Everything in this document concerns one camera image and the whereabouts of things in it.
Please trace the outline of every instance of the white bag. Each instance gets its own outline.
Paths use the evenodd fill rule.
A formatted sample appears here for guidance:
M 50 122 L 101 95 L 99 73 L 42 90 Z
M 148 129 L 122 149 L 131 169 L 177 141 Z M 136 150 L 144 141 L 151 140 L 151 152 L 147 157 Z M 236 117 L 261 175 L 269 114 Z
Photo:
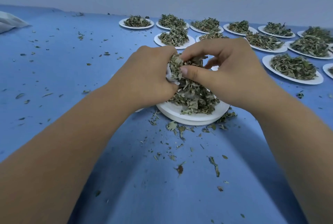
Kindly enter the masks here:
M 0 11 L 0 33 L 9 31 L 15 27 L 21 28 L 27 25 L 29 24 L 23 21 L 22 19 L 12 14 Z

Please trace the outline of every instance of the hand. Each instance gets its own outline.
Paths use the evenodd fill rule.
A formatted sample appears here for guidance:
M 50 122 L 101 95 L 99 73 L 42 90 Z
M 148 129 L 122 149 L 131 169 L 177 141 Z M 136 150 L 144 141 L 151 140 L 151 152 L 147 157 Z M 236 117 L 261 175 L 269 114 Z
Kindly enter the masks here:
M 181 57 L 186 61 L 203 55 L 214 56 L 206 69 L 182 66 L 182 74 L 202 84 L 227 104 L 249 110 L 260 104 L 272 88 L 278 87 L 243 38 L 206 39 L 186 48 Z M 218 71 L 208 70 L 212 66 L 220 67 Z
M 119 93 L 131 112 L 167 101 L 178 89 L 165 78 L 168 61 L 175 53 L 177 50 L 173 46 L 141 46 L 107 85 Z

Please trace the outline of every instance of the blue surface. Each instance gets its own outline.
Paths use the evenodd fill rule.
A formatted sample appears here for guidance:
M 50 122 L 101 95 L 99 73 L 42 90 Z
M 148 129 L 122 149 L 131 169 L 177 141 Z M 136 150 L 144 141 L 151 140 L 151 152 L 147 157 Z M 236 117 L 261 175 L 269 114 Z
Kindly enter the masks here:
M 1 6 L 0 10 L 32 25 L 0 35 L 0 89 L 7 89 L 0 91 L 0 161 L 82 99 L 83 90 L 105 84 L 139 46 L 157 46 L 153 38 L 161 32 L 156 25 L 148 30 L 122 28 L 118 22 L 124 16 L 73 16 L 75 13 L 56 9 L 12 6 Z M 251 24 L 254 28 L 260 25 Z M 294 33 L 306 29 L 291 28 Z M 78 32 L 85 35 L 82 41 Z M 189 29 L 189 35 L 200 33 Z M 99 57 L 106 51 L 110 56 Z M 260 59 L 267 55 L 260 51 L 256 54 Z M 268 73 L 291 95 L 303 90 L 301 101 L 333 128 L 333 99 L 328 97 L 333 93 L 333 80 L 322 71 L 322 66 L 331 61 L 308 59 L 319 67 L 324 83 L 307 86 Z M 16 100 L 19 93 L 25 96 Z M 42 98 L 46 93 L 53 94 Z M 182 140 L 166 130 L 168 118 L 160 115 L 157 126 L 149 123 L 155 109 L 131 115 L 117 130 L 90 175 L 69 223 L 211 223 L 211 219 L 224 224 L 306 223 L 251 114 L 235 108 L 238 117 L 227 122 L 227 131 L 203 133 L 201 127 L 195 128 L 195 133 L 185 131 L 184 146 L 176 149 Z M 170 160 L 167 151 L 172 151 L 177 161 Z M 158 161 L 153 157 L 157 152 L 162 153 Z M 207 156 L 215 158 L 219 178 Z M 174 167 L 184 161 L 184 172 L 178 178 Z M 224 191 L 219 192 L 217 186 L 223 186 Z M 101 194 L 95 197 L 97 190 Z

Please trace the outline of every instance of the stack of paper plates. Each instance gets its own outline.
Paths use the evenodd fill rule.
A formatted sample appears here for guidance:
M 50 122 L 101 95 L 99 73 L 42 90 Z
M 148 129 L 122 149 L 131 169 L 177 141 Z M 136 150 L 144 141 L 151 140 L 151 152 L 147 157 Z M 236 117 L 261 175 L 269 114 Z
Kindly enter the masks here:
M 202 126 L 213 123 L 218 120 L 225 112 L 228 111 L 229 105 L 220 101 L 215 106 L 215 110 L 211 115 L 203 113 L 196 113 L 191 115 L 182 115 L 182 106 L 174 104 L 172 102 L 164 102 L 157 104 L 157 108 L 171 120 L 190 126 Z

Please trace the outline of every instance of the forearm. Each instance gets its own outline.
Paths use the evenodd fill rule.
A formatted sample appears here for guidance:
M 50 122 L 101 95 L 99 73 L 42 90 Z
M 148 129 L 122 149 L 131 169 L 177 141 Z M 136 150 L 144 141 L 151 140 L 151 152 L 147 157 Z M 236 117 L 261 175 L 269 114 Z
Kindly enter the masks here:
M 309 223 L 333 223 L 333 133 L 277 87 L 252 110 Z
M 68 221 L 98 157 L 131 114 L 111 92 L 95 90 L 0 164 L 3 223 Z

